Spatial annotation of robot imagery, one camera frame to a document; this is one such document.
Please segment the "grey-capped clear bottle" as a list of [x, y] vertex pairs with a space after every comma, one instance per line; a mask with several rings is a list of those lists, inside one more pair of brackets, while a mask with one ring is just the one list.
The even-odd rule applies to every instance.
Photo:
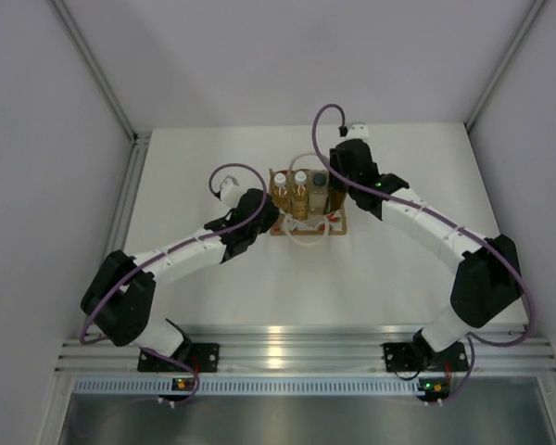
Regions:
[[323, 215], [329, 195], [328, 174], [315, 171], [310, 177], [309, 212], [311, 215]]

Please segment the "burlap watermelon print canvas bag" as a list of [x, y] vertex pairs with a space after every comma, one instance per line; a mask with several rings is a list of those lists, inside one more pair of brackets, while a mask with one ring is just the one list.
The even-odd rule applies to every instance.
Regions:
[[345, 235], [348, 231], [348, 220], [345, 211], [345, 202], [347, 195], [343, 192], [335, 190], [330, 179], [329, 172], [324, 169], [308, 169], [297, 168], [296, 163], [300, 159], [311, 157], [311, 152], [303, 153], [291, 159], [288, 167], [284, 170], [271, 170], [269, 178], [269, 189], [272, 197], [272, 177], [277, 172], [282, 172], [287, 177], [290, 197], [292, 196], [292, 188], [294, 182], [294, 174], [297, 171], [304, 171], [308, 176], [307, 187], [309, 190], [310, 177], [315, 171], [326, 172], [328, 174], [329, 195], [326, 201], [326, 207], [323, 215], [311, 215], [309, 212], [308, 202], [308, 218], [305, 221], [296, 220], [290, 212], [284, 213], [280, 210], [280, 216], [277, 222], [270, 229], [272, 236], [285, 236], [291, 242], [302, 247], [312, 247], [325, 241], [329, 236]]

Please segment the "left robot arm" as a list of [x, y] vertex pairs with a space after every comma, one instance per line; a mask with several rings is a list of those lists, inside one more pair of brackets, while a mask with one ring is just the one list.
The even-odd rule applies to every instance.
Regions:
[[280, 215], [265, 191], [237, 188], [223, 200], [231, 209], [192, 236], [150, 252], [111, 252], [81, 300], [81, 310], [115, 346], [134, 345], [178, 371], [190, 361], [188, 335], [153, 306], [162, 288], [200, 269], [223, 264], [244, 253]]

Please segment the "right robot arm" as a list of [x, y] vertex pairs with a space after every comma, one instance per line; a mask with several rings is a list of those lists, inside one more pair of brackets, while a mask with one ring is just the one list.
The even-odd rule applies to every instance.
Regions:
[[523, 295], [516, 279], [516, 246], [507, 236], [469, 237], [456, 224], [446, 224], [406, 181], [379, 172], [368, 144], [360, 139], [332, 148], [329, 164], [332, 188], [408, 235], [454, 275], [448, 305], [412, 338], [406, 353], [412, 370], [436, 367], [452, 345]]

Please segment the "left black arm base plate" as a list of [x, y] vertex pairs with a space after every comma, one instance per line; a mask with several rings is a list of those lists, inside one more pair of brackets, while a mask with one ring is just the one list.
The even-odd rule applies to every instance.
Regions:
[[170, 357], [142, 350], [138, 357], [137, 371], [141, 373], [181, 372], [183, 363], [196, 373], [216, 373], [221, 346], [218, 343], [192, 342], [182, 345]]

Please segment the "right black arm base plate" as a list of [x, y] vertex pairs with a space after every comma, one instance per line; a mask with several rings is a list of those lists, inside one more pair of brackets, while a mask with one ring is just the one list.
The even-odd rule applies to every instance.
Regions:
[[418, 347], [412, 342], [387, 342], [382, 345], [385, 369], [388, 373], [425, 372], [452, 373], [469, 369], [468, 354], [461, 342], [455, 342], [440, 352]]

